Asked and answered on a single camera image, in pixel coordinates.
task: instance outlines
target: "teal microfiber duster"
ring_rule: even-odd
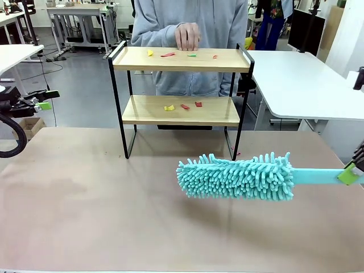
[[[285,157],[265,154],[251,160],[216,159],[213,154],[200,160],[179,163],[178,183],[188,197],[244,198],[284,201],[293,199],[295,184],[341,184],[342,169],[294,169]]]

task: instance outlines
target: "yellow paper scrap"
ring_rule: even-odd
[[[174,105],[165,106],[164,109],[165,109],[165,111],[173,111],[175,109],[175,107],[174,107]]]

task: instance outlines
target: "cardboard box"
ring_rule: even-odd
[[[32,139],[40,129],[47,127],[44,123],[44,120],[41,118],[23,118],[22,121],[19,122],[21,128],[24,129],[25,135],[27,139]],[[13,131],[13,136],[16,140],[18,140],[18,135]]]
[[[329,14],[329,18],[326,20],[326,27],[322,35],[320,49],[318,51],[317,58],[324,63],[326,62],[331,46],[334,42],[336,32],[339,28],[341,17],[344,13],[344,9],[332,6]]]

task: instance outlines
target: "green clip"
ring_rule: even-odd
[[[350,186],[359,179],[360,176],[353,173],[353,169],[356,168],[355,164],[350,164],[344,171],[337,177],[338,180],[344,184]]]
[[[51,110],[52,109],[52,106],[49,102],[40,102],[40,103],[36,104],[36,106],[40,106],[40,108],[42,110]]]

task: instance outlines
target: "shelf board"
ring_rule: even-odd
[[[147,51],[153,50],[148,57]],[[161,57],[174,52],[175,56]],[[196,53],[196,57],[187,55]],[[117,70],[237,72],[247,73],[250,64],[237,49],[201,48],[198,51],[179,51],[168,47],[125,47],[113,61]]]
[[[202,102],[196,107],[195,102]],[[181,104],[190,107],[184,110]],[[174,111],[165,106],[174,105]],[[230,97],[133,95],[123,113],[124,124],[238,127],[239,115]]]

